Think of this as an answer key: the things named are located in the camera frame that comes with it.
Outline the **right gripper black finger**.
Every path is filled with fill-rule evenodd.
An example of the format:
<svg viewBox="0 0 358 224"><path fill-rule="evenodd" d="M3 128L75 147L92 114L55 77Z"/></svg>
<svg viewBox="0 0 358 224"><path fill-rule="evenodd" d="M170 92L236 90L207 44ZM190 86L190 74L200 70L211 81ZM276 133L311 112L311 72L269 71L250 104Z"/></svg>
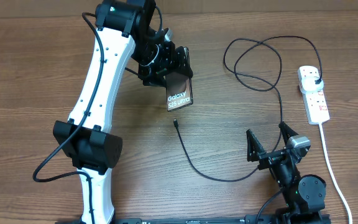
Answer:
<svg viewBox="0 0 358 224"><path fill-rule="evenodd" d="M254 133L251 131L251 129L248 129L246 131L246 137L247 137L247 161L248 162L255 162L260 159L260 156L264 155L266 153L265 149L259 142L259 140L256 138Z"/></svg>
<svg viewBox="0 0 358 224"><path fill-rule="evenodd" d="M291 141L291 137L298 135L298 133L290 128L284 121L281 121L278 127L280 128L280 132L286 145Z"/></svg>

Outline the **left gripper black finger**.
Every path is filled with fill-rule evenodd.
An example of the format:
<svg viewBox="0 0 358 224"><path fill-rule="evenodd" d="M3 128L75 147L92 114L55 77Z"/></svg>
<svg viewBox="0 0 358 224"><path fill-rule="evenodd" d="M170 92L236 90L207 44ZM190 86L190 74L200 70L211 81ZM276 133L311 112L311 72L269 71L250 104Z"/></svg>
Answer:
<svg viewBox="0 0 358 224"><path fill-rule="evenodd" d="M167 83L163 75L158 75L156 73L148 74L147 76L142 77L142 82L144 86L157 86L157 87L166 87Z"/></svg>
<svg viewBox="0 0 358 224"><path fill-rule="evenodd" d="M192 78L193 71L190 65L190 51L188 47L180 46L175 49L175 52L177 53L177 59L175 60L174 71L188 78Z"/></svg>

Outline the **Galaxy smartphone with bronze screen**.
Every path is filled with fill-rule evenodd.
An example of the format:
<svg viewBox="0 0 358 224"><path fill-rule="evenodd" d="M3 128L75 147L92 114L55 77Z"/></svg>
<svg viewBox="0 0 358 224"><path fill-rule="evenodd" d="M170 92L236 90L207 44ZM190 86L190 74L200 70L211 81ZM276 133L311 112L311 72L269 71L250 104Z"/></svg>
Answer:
<svg viewBox="0 0 358 224"><path fill-rule="evenodd" d="M174 70L165 76L167 111L171 112L193 104L191 79Z"/></svg>

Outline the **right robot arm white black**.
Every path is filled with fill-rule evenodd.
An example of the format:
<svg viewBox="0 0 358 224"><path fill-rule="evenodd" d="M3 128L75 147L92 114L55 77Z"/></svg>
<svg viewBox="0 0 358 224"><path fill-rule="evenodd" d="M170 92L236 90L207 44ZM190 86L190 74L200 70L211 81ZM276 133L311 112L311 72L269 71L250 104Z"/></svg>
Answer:
<svg viewBox="0 0 358 224"><path fill-rule="evenodd" d="M285 147L267 152L251 130L246 131L247 160L258 162L258 170L268 169L278 184L279 191L268 199L256 215L246 215L246 223L330 223L325 209L326 182L317 175L300 175L297 164L301 162L310 147L307 136L300 135L285 122L279 124ZM282 195L286 204L274 214L262 215L272 200Z"/></svg>

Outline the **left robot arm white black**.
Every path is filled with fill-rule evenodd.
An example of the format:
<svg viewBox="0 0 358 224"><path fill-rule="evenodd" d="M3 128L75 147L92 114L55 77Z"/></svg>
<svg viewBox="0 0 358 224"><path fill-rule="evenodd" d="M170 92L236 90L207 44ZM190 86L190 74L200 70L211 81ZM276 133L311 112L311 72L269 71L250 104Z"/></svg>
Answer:
<svg viewBox="0 0 358 224"><path fill-rule="evenodd" d="M80 176L83 213L80 223L113 223L111 172L123 141L111 134L112 114L129 60L138 63L145 86L166 90L168 111L193 103L189 50L177 47L170 29L153 29L154 1L103 1L95 11L95 44L80 97L67 121L57 121L53 135Z"/></svg>

